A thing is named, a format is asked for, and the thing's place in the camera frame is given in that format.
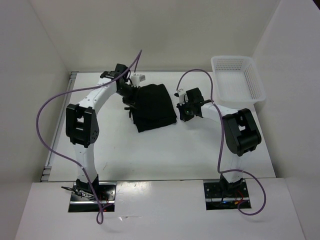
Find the black shorts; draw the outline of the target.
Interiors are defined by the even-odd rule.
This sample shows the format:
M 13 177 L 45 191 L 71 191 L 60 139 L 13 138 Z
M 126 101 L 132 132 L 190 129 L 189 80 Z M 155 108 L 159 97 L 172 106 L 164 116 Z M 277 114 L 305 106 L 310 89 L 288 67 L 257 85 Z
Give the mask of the black shorts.
M 135 88 L 122 98 L 137 131 L 154 130 L 177 123 L 177 115 L 171 97 L 164 84 L 149 84 Z

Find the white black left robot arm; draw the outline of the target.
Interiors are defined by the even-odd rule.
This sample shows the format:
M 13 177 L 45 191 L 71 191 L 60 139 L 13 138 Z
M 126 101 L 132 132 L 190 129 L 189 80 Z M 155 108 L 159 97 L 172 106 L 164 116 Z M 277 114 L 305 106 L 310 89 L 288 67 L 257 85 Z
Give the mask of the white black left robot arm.
M 146 79 L 142 74 L 130 74 L 123 64 L 117 64 L 115 70 L 104 71 L 94 89 L 77 104 L 66 107 L 66 136 L 73 144 L 76 161 L 80 164 L 77 170 L 76 192 L 89 200 L 100 194 L 99 175 L 95 167 L 94 144 L 100 129 L 97 115 L 114 94 L 122 96 L 129 107 L 136 105 L 140 83 Z

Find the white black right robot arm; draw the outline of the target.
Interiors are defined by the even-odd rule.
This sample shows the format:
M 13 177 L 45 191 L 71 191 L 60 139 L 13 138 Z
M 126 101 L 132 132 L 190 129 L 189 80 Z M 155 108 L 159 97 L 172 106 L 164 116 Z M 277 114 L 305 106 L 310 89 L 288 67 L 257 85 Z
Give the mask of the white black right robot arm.
M 204 100 L 199 88 L 179 89 L 174 96 L 178 98 L 176 107 L 181 121 L 200 117 L 222 124 L 223 140 L 217 165 L 219 191 L 225 197 L 232 196 L 243 181 L 244 161 L 262 141 L 252 112 L 248 108 L 232 109 Z

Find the white plastic mesh basket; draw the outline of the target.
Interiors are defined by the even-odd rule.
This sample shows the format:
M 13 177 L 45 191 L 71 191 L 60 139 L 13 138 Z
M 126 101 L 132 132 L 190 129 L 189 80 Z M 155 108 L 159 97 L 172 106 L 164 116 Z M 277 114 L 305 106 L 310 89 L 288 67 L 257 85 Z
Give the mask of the white plastic mesh basket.
M 256 64 L 251 57 L 220 55 L 211 58 L 214 96 L 225 103 L 255 104 L 266 99 Z

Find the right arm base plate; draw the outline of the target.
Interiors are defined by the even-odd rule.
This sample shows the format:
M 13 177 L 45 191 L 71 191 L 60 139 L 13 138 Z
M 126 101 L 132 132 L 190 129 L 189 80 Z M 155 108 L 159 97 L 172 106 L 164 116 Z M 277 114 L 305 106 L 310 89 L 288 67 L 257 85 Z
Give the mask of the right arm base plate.
M 219 180 L 205 181 L 203 183 L 206 210 L 233 210 L 251 209 L 247 184 L 243 181 L 240 186 L 229 192 L 224 192 Z

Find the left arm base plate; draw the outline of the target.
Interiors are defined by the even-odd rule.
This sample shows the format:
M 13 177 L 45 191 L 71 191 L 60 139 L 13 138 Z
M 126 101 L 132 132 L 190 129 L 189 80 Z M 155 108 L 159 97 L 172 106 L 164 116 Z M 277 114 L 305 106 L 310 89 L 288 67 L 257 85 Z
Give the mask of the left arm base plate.
M 100 182 L 97 197 L 103 208 L 103 212 L 115 211 L 116 199 L 116 183 Z M 65 190 L 71 191 L 68 212 L 69 213 L 89 213 L 98 212 L 99 206 L 92 193 L 78 190 L 76 183 L 71 187 L 63 187 Z

